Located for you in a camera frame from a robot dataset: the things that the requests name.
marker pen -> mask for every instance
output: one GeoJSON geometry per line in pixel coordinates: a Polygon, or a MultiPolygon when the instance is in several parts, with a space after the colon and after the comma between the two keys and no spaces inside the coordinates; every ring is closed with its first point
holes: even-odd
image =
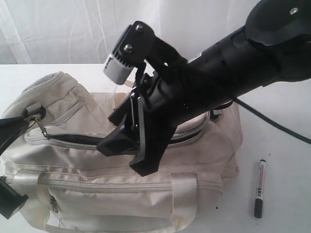
{"type": "Polygon", "coordinates": [[[263,205],[263,182],[266,173],[266,161],[261,159],[259,163],[259,182],[256,190],[254,216],[256,218],[262,217],[262,205],[263,205]]]}

black cable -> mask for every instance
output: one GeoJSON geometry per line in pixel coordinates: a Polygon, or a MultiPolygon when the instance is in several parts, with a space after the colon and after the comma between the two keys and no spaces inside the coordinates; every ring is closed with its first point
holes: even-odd
{"type": "MultiPolygon", "coordinates": [[[[187,69],[190,72],[193,72],[197,75],[200,75],[201,77],[205,77],[206,75],[202,74],[200,71],[196,71],[193,69],[187,69]]],[[[217,88],[219,91],[223,92],[226,96],[230,97],[233,101],[235,101],[238,105],[242,106],[243,108],[245,108],[246,110],[250,111],[251,113],[253,113],[254,115],[258,116],[260,119],[264,120],[265,122],[267,122],[268,124],[272,125],[273,127],[277,128],[278,130],[281,130],[287,134],[289,134],[290,136],[297,138],[298,140],[301,140],[305,143],[308,143],[311,145],[311,139],[307,138],[299,133],[296,133],[278,123],[276,123],[275,121],[271,120],[269,117],[265,116],[264,114],[260,113],[259,111],[257,111],[256,109],[252,108],[251,106],[249,106],[247,103],[243,102],[242,100],[238,99],[237,97],[235,97],[234,95],[232,95],[229,91],[225,90],[224,88],[222,88],[221,86],[215,84],[214,82],[212,82],[211,80],[209,80],[209,82],[215,87],[217,88]]]]}

bolt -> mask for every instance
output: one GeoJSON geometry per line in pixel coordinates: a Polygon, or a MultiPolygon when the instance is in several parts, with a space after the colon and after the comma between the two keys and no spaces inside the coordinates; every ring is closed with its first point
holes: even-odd
{"type": "Polygon", "coordinates": [[[290,10],[290,14],[291,15],[294,15],[298,12],[298,8],[297,7],[294,7],[293,9],[290,10]]]}
{"type": "Polygon", "coordinates": [[[123,50],[126,53],[131,53],[132,52],[132,48],[133,48],[132,45],[127,44],[127,45],[124,46],[123,50]]]}
{"type": "Polygon", "coordinates": [[[138,24],[135,29],[138,32],[142,32],[142,26],[140,24],[138,24]]]}

white table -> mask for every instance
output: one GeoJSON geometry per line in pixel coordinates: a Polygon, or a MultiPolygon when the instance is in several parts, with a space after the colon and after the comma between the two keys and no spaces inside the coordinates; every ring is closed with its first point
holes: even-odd
{"type": "MultiPolygon", "coordinates": [[[[0,65],[0,112],[40,77],[64,71],[90,92],[113,91],[103,65],[0,65]]],[[[311,80],[276,83],[241,97],[270,118],[311,137],[311,80]]],[[[238,151],[239,176],[225,185],[218,209],[211,210],[202,232],[307,233],[311,229],[311,146],[266,124],[241,108],[244,142],[238,151]],[[262,219],[253,217],[257,169],[267,161],[262,219]]],[[[1,232],[41,232],[20,214],[0,216],[1,232]]]]}

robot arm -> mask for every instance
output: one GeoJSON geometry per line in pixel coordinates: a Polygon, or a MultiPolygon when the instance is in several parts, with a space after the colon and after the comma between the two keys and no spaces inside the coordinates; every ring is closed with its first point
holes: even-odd
{"type": "Polygon", "coordinates": [[[140,175],[157,171],[176,127],[259,86],[311,77],[311,2],[262,0],[245,26],[187,61],[145,23],[130,25],[104,72],[123,84],[137,67],[136,84],[110,116],[117,128],[97,149],[135,155],[140,175]],[[145,63],[154,76],[143,74],[145,63]]]}

